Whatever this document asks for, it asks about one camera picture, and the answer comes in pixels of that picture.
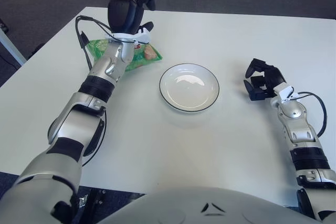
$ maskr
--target table leg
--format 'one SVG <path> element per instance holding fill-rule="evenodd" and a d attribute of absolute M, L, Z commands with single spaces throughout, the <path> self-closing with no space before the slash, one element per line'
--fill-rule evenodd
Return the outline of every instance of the table leg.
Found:
<path fill-rule="evenodd" d="M 22 66 L 27 62 L 25 57 L 20 53 L 20 51 L 14 46 L 11 40 L 5 35 L 5 33 L 0 29 L 0 42 L 4 47 L 10 52 L 10 54 L 16 59 L 16 61 Z"/>

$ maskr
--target cable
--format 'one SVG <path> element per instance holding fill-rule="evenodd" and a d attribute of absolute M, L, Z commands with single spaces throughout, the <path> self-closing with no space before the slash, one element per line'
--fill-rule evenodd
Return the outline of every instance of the cable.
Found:
<path fill-rule="evenodd" d="M 93 159 L 93 157 L 96 155 L 96 153 L 98 152 L 101 144 L 103 143 L 104 137 L 105 137 L 105 132 L 106 132 L 106 125 L 107 125 L 107 116 L 106 116 L 106 111 L 105 111 L 105 126 L 104 126 L 104 132 L 103 132 L 103 137 L 101 138 L 101 141 L 97 147 L 97 149 L 95 150 L 95 152 L 92 154 L 92 156 L 82 165 L 82 167 L 84 167 L 88 162 L 91 161 L 91 159 Z"/>
<path fill-rule="evenodd" d="M 292 92 L 289 93 L 289 95 L 287 96 L 287 98 L 289 98 L 293 93 L 294 93 L 294 87 L 292 87 Z"/>
<path fill-rule="evenodd" d="M 325 132 L 326 128 L 327 128 L 327 109 L 325 108 L 326 106 L 324 105 L 324 102 L 322 101 L 322 99 L 312 93 L 312 92 L 299 92 L 298 94 L 307 94 L 307 95 L 304 95 L 302 97 L 298 97 L 298 98 L 294 98 L 294 99 L 291 99 L 291 100 L 298 100 L 298 99 L 301 99 L 301 98 L 305 98 L 305 97 L 309 97 L 309 96 L 314 96 L 321 104 L 321 107 L 322 107 L 322 110 L 323 110 L 323 124 L 322 124 L 322 128 L 321 130 L 319 131 L 319 133 L 317 134 L 318 137 L 322 136 L 322 134 Z"/>
<path fill-rule="evenodd" d="M 6 63 L 8 63 L 9 65 L 11 65 L 13 68 L 15 68 L 16 70 L 18 70 L 18 68 L 16 68 L 13 64 L 11 64 L 8 60 L 6 60 L 4 57 L 2 57 L 0 55 L 0 58 L 2 58 Z"/>
<path fill-rule="evenodd" d="M 92 69 L 92 64 L 91 64 L 91 61 L 90 61 L 90 58 L 89 58 L 89 55 L 88 55 L 88 52 L 86 52 L 86 49 L 85 49 L 85 46 L 84 45 L 84 42 L 79 34 L 79 30 L 78 30 L 78 22 L 80 21 L 81 19 L 78 17 L 76 17 L 76 21 L 75 21 L 75 30 L 76 30 L 76 34 L 77 34 L 77 38 L 78 38 L 78 41 L 79 41 L 79 44 L 80 44 L 80 47 L 83 49 L 84 51 L 84 54 L 85 54 L 85 58 L 86 58 L 86 62 L 88 64 L 88 67 L 89 67 L 89 70 Z"/>

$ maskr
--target white plate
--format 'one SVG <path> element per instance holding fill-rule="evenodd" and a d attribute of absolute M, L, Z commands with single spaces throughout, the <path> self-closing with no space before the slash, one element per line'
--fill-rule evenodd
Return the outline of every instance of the white plate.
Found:
<path fill-rule="evenodd" d="M 169 68 L 160 79 L 162 97 L 176 109 L 196 112 L 210 107 L 219 94 L 216 77 L 196 64 Z"/>

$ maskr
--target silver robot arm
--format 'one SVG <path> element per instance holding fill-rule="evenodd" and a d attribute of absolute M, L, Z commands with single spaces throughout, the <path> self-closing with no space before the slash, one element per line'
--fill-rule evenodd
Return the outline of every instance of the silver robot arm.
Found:
<path fill-rule="evenodd" d="M 149 40 L 147 30 L 139 35 L 144 33 Z M 0 223 L 71 223 L 78 209 L 82 157 L 97 147 L 106 104 L 133 59 L 133 50 L 134 43 L 109 43 L 51 125 L 50 147 L 27 166 L 0 201 Z"/>
<path fill-rule="evenodd" d="M 255 71 L 264 72 L 264 76 L 251 77 Z M 319 137 L 307 121 L 308 112 L 299 102 L 299 94 L 285 82 L 277 68 L 258 59 L 251 62 L 245 77 L 251 77 L 252 84 L 244 81 L 251 100 L 273 97 L 271 105 L 277 108 L 284 126 L 283 134 L 296 168 L 296 179 L 302 187 L 297 191 L 300 210 L 319 221 L 332 215 L 329 218 L 336 222 L 336 173 L 330 169 Z"/>

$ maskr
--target plastic bag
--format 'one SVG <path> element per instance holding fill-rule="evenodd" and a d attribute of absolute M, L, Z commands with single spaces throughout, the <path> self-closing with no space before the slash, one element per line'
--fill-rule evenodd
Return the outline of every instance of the plastic bag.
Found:
<path fill-rule="evenodd" d="M 105 53 L 109 41 L 107 39 L 91 40 L 87 48 L 96 62 Z M 161 60 L 162 56 L 150 44 L 134 46 L 134 57 L 132 62 L 126 67 L 126 71 L 148 65 L 154 61 Z"/>

